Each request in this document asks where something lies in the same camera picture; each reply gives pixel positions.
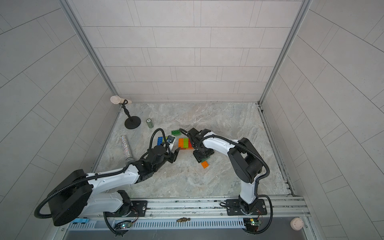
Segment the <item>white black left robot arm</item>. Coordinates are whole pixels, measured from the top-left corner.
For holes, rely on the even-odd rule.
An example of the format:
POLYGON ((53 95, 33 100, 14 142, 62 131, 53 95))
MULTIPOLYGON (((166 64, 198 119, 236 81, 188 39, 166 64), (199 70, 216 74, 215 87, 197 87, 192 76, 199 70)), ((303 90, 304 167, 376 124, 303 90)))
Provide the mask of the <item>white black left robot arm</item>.
POLYGON ((134 211, 134 204, 124 190, 109 194, 111 189, 134 185, 151 178, 165 163, 174 163, 180 149, 173 152, 167 146, 155 146, 142 158, 127 159, 125 167, 103 173, 72 172, 36 207, 37 219, 53 220, 63 226, 78 217, 104 213, 108 217, 125 217, 134 211))

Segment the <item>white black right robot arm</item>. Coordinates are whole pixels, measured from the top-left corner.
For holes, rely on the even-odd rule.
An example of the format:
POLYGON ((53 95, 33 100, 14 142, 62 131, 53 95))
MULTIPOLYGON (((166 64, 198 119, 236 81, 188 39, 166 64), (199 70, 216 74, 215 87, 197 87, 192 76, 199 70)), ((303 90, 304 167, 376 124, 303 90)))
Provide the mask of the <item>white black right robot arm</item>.
POLYGON ((193 155, 199 163, 206 161, 215 152, 229 157, 236 175, 241 180, 240 209, 246 215, 256 211, 259 181, 269 176, 270 168, 253 144, 247 138, 230 140, 207 129, 197 131, 192 128, 189 131, 179 131, 189 138, 195 149, 193 155))

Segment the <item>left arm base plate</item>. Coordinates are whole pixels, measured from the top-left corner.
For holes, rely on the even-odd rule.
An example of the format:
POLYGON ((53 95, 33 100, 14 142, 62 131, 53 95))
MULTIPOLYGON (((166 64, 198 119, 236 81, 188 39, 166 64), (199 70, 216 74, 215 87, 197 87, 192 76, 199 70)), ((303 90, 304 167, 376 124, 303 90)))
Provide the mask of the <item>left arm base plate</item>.
POLYGON ((130 205, 124 203, 116 212, 106 212, 106 216, 107 218, 144 217, 147 205, 147 201, 132 201, 130 205))

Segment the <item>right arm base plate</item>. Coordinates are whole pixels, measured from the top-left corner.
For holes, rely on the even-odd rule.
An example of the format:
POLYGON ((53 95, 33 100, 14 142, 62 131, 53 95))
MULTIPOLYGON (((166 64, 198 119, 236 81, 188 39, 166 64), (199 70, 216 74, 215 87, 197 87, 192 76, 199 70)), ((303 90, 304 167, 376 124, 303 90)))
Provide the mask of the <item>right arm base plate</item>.
POLYGON ((227 199, 220 203, 220 206, 227 210, 228 216, 249 216, 249 215, 267 215, 265 201, 256 199, 251 204, 240 199, 227 199))

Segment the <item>long orange lego brick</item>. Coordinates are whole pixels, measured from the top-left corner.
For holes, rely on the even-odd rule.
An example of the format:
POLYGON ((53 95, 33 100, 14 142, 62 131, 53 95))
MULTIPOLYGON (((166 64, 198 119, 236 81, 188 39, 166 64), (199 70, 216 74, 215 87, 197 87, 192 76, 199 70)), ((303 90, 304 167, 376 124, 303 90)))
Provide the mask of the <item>long orange lego brick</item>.
POLYGON ((184 149, 184 138, 180 138, 178 142, 178 147, 181 149, 184 149))

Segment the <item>small dark blue lego brick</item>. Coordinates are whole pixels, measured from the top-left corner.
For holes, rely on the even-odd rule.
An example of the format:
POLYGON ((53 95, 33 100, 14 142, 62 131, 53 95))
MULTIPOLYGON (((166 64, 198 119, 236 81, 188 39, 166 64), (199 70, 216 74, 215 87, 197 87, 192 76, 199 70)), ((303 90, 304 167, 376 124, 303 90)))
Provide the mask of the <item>small dark blue lego brick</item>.
POLYGON ((160 146, 164 142, 163 137, 158 137, 157 145, 160 146))

